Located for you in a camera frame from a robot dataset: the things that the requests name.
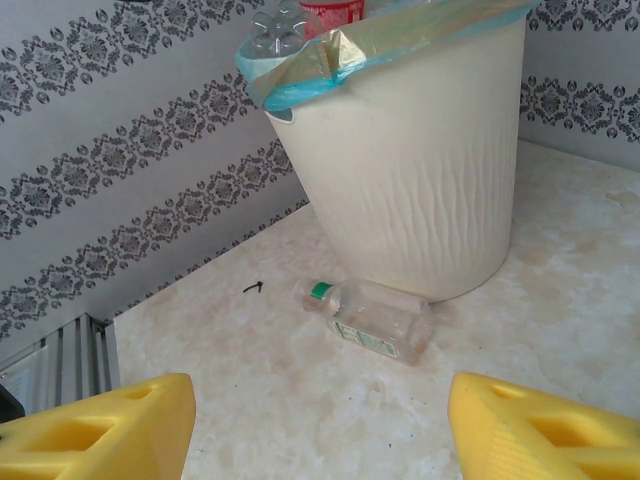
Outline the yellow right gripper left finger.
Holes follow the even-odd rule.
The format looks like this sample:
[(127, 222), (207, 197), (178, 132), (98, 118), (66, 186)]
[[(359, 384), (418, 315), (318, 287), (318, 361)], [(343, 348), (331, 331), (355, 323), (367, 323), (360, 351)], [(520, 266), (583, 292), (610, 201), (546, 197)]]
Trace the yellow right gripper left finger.
[(196, 416), (174, 373), (1, 426), (4, 479), (178, 479)]

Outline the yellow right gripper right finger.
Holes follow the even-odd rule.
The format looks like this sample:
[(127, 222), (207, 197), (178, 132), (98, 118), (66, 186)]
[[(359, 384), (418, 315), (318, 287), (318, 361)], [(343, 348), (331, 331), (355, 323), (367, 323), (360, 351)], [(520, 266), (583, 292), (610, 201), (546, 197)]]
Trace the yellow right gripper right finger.
[(466, 479), (639, 476), (639, 423), (613, 412), (458, 373), (448, 418)]

